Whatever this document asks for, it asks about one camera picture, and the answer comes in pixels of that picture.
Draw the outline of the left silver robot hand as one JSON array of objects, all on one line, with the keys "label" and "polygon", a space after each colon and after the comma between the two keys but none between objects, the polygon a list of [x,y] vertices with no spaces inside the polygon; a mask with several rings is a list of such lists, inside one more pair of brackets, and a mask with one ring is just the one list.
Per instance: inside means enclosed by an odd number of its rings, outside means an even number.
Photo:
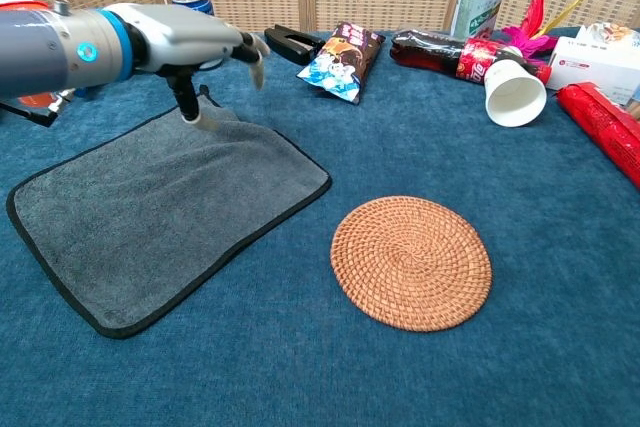
[{"label": "left silver robot hand", "polygon": [[232,58],[248,65],[256,89],[264,85],[264,58],[270,48],[255,34],[177,4],[118,3],[106,10],[140,32],[146,57],[138,68],[166,80],[183,120],[190,125],[215,128],[213,119],[201,113],[192,83],[202,65]]}]

